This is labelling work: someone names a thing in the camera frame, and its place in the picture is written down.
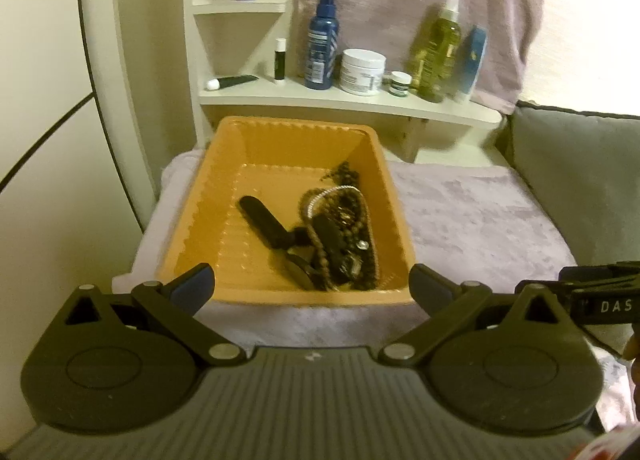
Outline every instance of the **jar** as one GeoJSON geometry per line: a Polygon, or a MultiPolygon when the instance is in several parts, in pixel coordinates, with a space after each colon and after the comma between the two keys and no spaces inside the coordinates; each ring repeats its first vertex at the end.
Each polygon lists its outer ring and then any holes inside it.
{"type": "Polygon", "coordinates": [[[411,85],[411,76],[406,72],[397,70],[391,73],[391,83],[389,84],[389,93],[398,97],[406,97],[409,95],[409,85],[411,85]]]}
{"type": "Polygon", "coordinates": [[[365,49],[346,49],[342,53],[340,88],[355,95],[375,95],[380,92],[386,58],[365,49]]]}

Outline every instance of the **white jar lid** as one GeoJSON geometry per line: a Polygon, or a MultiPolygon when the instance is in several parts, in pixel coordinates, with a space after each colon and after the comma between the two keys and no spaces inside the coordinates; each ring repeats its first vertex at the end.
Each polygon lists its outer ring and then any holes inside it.
{"type": "Polygon", "coordinates": [[[391,79],[403,85],[411,84],[411,76],[406,72],[400,72],[399,70],[394,70],[391,73],[391,79]]]}
{"type": "Polygon", "coordinates": [[[346,49],[342,53],[342,63],[362,68],[385,68],[386,58],[373,50],[346,49]]]}

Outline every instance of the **gray cushion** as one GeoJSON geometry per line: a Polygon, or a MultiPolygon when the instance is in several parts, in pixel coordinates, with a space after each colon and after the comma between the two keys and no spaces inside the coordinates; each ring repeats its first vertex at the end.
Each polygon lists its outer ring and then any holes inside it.
{"type": "Polygon", "coordinates": [[[520,106],[513,166],[578,264],[640,260],[640,118],[520,106]]]}

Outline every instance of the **orange plastic bin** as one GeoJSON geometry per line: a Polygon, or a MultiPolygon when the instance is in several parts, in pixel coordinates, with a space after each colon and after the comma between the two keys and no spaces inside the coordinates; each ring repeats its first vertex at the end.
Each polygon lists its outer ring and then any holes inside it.
{"type": "Polygon", "coordinates": [[[166,282],[207,262],[216,275],[213,299],[293,305],[407,303],[414,253],[382,147],[369,127],[268,117],[226,117],[206,152],[180,216],[159,279],[166,282]],[[287,229],[300,225],[298,203],[343,161],[360,174],[378,252],[374,291],[305,291],[238,209],[259,198],[287,229]]]}

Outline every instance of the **yellow-green liquid bottle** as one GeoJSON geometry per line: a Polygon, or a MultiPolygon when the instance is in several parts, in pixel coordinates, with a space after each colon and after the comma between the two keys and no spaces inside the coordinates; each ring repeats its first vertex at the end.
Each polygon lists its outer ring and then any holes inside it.
{"type": "Polygon", "coordinates": [[[446,82],[451,77],[456,51],[460,45],[460,26],[457,24],[459,2],[460,0],[446,1],[440,16],[431,28],[422,63],[418,95],[434,103],[444,100],[446,82]]]}

